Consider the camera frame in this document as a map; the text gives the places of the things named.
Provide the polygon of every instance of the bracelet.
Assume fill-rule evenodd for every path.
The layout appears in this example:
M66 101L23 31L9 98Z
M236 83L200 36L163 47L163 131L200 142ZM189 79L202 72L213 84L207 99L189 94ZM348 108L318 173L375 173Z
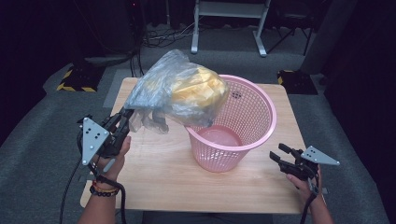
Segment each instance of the bracelet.
M114 189L101 189L96 186L96 181L92 181L92 185L90 187L90 192L93 195L99 196L99 197L111 197L115 196L119 193L120 189L114 188Z

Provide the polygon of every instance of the plastic basket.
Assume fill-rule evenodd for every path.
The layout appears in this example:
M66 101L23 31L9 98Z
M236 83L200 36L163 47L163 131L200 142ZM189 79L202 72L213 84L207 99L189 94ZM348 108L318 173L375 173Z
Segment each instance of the plastic basket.
M262 145L276 126L276 110L269 96L241 77L220 75L230 95L211 127L186 126L198 164L210 172L232 170L248 152Z

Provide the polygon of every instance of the metal bracket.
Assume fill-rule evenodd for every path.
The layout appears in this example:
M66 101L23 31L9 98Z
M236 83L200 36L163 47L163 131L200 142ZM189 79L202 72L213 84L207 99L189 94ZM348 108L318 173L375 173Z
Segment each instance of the metal bracket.
M82 164L88 165L99 150L100 146L109 137L109 132L93 120L84 118L82 136Z
M314 147L308 147L305 152L301 154L301 157L318 164L327 165L340 165L339 161L331 158L330 156L324 154L323 152L317 150Z

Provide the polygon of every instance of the clear plastic bag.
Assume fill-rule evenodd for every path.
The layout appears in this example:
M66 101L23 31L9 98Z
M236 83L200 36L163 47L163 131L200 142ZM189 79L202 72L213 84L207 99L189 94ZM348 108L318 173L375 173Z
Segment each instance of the clear plastic bag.
M130 129L168 133L165 118L186 126L209 127L227 100L229 87L214 71L190 63L178 49L161 57L141 77L124 107L134 109Z

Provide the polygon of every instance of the forearm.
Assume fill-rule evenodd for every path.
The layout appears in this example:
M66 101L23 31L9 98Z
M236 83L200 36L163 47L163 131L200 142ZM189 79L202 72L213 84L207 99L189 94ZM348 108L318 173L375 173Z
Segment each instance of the forearm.
M318 197L310 204L309 209L311 211L312 221L315 224L333 224L332 215L327 208L326 203L323 200L322 195Z
M113 188L102 184L100 188ZM78 224L112 224L116 223L116 196L99 197L91 195Z

